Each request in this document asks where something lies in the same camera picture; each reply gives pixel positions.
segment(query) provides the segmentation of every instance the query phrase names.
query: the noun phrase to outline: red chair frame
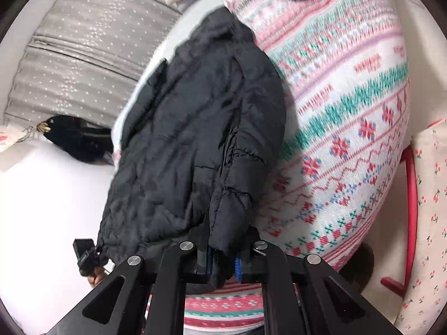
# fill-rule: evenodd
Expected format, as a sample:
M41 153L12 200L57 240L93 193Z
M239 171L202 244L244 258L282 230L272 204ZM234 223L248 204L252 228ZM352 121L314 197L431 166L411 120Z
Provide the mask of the red chair frame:
M433 122L428 128L441 122L439 119ZM416 236L417 236L417 188L416 188L416 170L414 168L413 148L408 145L401 156L401 163L405 161L407 171L407 193L408 193L408 239L407 239L407 261L405 265L405 282L404 284L397 282L391 277L381 279L381 284L393 291L396 295L404 297L407 291L411 270L413 268L414 253L416 252Z

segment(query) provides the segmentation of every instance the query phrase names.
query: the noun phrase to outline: black puffer jacket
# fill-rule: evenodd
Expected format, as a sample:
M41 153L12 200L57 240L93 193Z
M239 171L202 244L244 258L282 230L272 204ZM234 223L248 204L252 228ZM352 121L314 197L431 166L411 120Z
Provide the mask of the black puffer jacket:
M212 12L129 112L98 245L116 264L153 257L209 213L209 245L237 249L284 123L273 64L227 9Z

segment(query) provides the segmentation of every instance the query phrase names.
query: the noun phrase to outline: small black camera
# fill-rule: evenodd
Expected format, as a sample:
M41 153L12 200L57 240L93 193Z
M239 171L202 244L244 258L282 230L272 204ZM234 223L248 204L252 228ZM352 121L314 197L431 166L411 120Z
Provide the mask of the small black camera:
M93 239L75 239L73 248L78 259L79 273L83 277L94 276L95 267L102 267L109 261L98 253Z

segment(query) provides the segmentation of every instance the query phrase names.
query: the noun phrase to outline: white fabric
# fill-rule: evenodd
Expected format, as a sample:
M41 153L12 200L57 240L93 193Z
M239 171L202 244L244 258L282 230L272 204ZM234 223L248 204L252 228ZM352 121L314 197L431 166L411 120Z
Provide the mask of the white fabric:
M151 61L142 74L138 84L136 85L132 96L127 102L124 109L118 115L115 124L112 128L112 141L113 141L113 159L115 162L115 168L118 167L119 157L121 153L121 135L124 121L127 118L127 114L135 103L138 94L142 87L146 84L148 78L152 75L154 70L158 67L163 59L170 61L174 56L175 49L184 41L189 39L191 33L195 30L196 26L200 24L203 18L211 11L224 5L224 0L199 0L192 5L176 22L173 29L169 33L168 37L155 51Z
M12 125L0 126L0 153L14 145L24 135L24 132Z

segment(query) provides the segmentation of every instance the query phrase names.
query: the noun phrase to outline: jacket sleeve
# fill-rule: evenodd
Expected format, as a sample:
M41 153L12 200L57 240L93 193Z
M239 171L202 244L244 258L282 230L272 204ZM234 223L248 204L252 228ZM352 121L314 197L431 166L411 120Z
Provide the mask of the jacket sleeve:
M127 147L133 135L152 118L156 108L154 107L154 102L166 79L166 67L167 62L166 60L163 60L154 73L149 77L148 81L141 89L141 92L138 94L134 105L130 109L122 128L122 150Z
M238 250L247 232L278 158L286 120L281 78L267 55L254 48L236 56L244 79L242 101L210 203L208 243L227 255Z

